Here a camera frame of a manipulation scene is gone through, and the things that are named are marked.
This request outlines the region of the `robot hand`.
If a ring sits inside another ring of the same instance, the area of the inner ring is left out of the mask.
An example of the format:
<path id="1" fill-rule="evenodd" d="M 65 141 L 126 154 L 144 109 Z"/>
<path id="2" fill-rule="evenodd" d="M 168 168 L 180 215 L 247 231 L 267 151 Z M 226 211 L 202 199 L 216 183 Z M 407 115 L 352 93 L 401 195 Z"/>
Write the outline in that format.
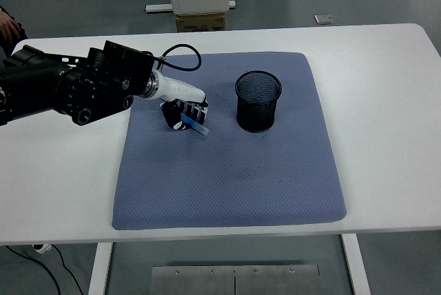
<path id="1" fill-rule="evenodd" d="M 164 77 L 154 71 L 158 84 L 154 98 L 161 99 L 161 110 L 167 125 L 176 131 L 193 129 L 207 136 L 209 130 L 204 126 L 207 116 L 207 96 L 199 88 L 176 79 Z"/>

